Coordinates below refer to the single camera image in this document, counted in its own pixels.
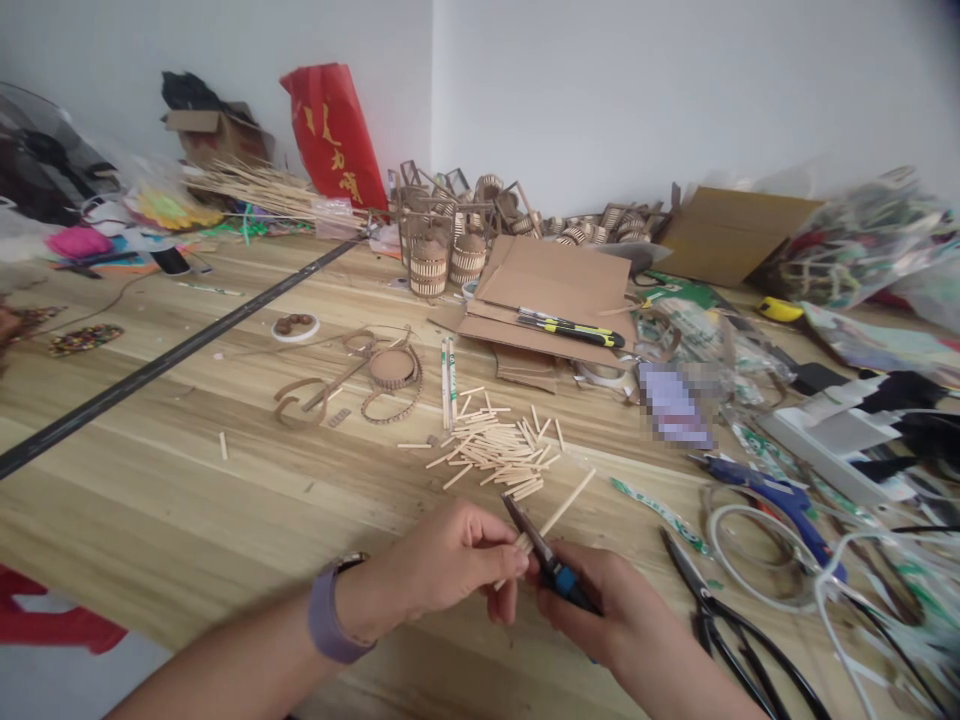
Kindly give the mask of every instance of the power strip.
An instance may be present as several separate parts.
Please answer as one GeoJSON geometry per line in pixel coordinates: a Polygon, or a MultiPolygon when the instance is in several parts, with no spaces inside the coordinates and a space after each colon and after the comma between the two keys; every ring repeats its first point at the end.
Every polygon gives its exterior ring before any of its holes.
{"type": "Polygon", "coordinates": [[[909,500],[914,491],[904,482],[888,478],[877,484],[851,462],[869,460],[863,453],[838,456],[811,437],[803,425],[804,414],[783,408],[757,418],[757,423],[797,457],[806,460],[824,480],[858,505],[880,505],[909,500]]]}

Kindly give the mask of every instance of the black scissors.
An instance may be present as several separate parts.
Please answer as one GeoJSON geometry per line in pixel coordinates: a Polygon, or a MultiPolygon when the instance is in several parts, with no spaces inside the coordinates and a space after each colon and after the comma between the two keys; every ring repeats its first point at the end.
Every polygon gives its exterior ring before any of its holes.
{"type": "Polygon", "coordinates": [[[690,556],[677,545],[676,541],[665,528],[660,528],[660,535],[663,537],[663,544],[667,546],[667,552],[670,553],[670,559],[673,560],[673,564],[676,565],[677,570],[680,571],[680,576],[683,578],[683,581],[697,599],[697,611],[693,618],[693,628],[697,635],[697,640],[701,647],[707,651],[707,654],[712,656],[713,652],[711,651],[711,647],[716,646],[727,665],[733,671],[733,674],[736,675],[737,680],[740,681],[743,689],[753,698],[753,701],[773,720],[790,720],[790,715],[787,713],[783,702],[780,700],[780,696],[773,687],[770,676],[767,674],[767,671],[764,670],[763,664],[760,662],[760,657],[747,641],[747,634],[749,633],[763,646],[773,659],[777,661],[777,664],[783,668],[787,675],[790,676],[793,684],[797,686],[804,700],[806,700],[807,705],[813,711],[814,717],[816,717],[817,720],[831,720],[830,713],[827,712],[820,698],[817,697],[817,694],[813,691],[813,688],[810,687],[810,684],[797,667],[783,654],[783,651],[753,623],[713,596],[713,593],[707,588],[707,584],[700,576],[690,556]],[[726,620],[727,625],[737,636],[737,639],[740,641],[740,652],[746,659],[750,669],[753,670],[757,680],[759,680],[760,686],[747,674],[743,665],[740,664],[740,661],[737,660],[736,656],[730,650],[730,647],[720,636],[720,631],[717,629],[716,624],[716,618],[718,617],[726,620]]]}
{"type": "Polygon", "coordinates": [[[537,532],[533,523],[530,522],[530,518],[524,515],[523,510],[517,505],[516,500],[509,495],[503,495],[502,497],[503,504],[507,506],[507,512],[510,513],[517,530],[526,533],[533,543],[533,553],[540,561],[540,576],[543,578],[544,584],[567,602],[573,603],[582,610],[592,612],[594,615],[602,616],[603,613],[597,609],[597,606],[591,602],[583,591],[583,587],[573,570],[557,559],[550,546],[544,541],[543,536],[537,532]]]}

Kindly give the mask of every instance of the purple watch strap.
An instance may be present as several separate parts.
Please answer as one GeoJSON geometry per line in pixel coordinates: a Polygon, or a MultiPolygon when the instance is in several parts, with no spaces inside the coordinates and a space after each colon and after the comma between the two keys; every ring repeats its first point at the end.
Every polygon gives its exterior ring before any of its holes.
{"type": "Polygon", "coordinates": [[[307,627],[310,630],[310,637],[313,638],[313,644],[322,655],[342,665],[350,665],[373,650],[377,644],[361,645],[354,642],[340,627],[334,596],[339,574],[340,568],[330,568],[320,573],[313,581],[307,627]]]}

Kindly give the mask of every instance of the wrist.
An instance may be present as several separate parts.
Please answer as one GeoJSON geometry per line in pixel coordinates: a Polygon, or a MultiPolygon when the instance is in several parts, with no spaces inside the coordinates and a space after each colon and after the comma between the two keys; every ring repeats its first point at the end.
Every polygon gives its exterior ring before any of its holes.
{"type": "Polygon", "coordinates": [[[334,602],[344,634],[361,645],[373,645],[400,625],[405,617],[394,603],[395,591],[376,559],[340,572],[334,602]]]}

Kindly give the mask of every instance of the yellow tape measure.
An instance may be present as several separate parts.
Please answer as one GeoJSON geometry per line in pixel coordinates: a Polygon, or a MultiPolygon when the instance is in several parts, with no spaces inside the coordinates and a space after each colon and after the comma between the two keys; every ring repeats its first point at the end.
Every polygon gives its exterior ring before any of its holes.
{"type": "Polygon", "coordinates": [[[777,322],[793,322],[803,317],[803,308],[786,300],[765,297],[757,305],[757,312],[777,322]]]}

